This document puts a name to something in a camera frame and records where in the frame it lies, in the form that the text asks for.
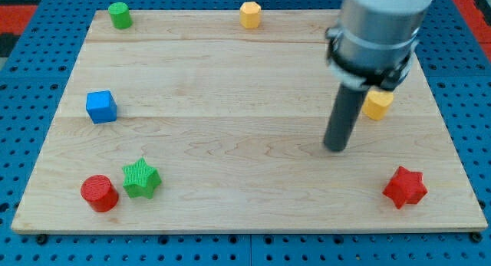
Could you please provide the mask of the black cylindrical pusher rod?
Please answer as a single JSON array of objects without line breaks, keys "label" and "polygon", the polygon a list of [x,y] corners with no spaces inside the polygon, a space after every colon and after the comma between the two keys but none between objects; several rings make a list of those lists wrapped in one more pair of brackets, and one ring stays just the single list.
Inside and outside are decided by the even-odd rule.
[{"label": "black cylindrical pusher rod", "polygon": [[339,86],[323,139],[330,151],[341,152],[346,148],[367,92],[366,87],[354,90]]}]

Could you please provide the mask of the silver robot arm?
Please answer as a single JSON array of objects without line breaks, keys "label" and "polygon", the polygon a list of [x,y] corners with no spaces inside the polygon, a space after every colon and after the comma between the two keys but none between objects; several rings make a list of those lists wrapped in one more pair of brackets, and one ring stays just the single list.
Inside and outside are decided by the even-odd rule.
[{"label": "silver robot arm", "polygon": [[343,0],[325,32],[326,64],[340,81],[323,144],[345,149],[368,91],[392,92],[408,75],[433,0]]}]

